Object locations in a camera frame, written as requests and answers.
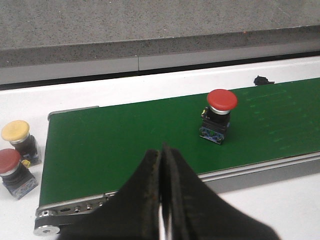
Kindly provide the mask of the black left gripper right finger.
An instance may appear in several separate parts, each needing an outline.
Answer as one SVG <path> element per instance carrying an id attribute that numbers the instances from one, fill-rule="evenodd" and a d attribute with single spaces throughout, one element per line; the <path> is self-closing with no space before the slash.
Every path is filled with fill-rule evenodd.
<path id="1" fill-rule="evenodd" d="M 161 151 L 162 213 L 173 240 L 278 240 L 268 225 L 236 209 L 212 191 L 176 148 Z"/>

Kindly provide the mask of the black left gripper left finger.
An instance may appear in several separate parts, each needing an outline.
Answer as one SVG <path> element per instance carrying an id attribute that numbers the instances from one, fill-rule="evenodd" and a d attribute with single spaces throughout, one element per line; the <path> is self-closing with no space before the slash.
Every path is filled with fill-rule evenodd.
<path id="1" fill-rule="evenodd" d="M 64 228 L 60 240 L 159 239 L 160 152 L 149 149 L 129 180 L 103 206 Z"/>

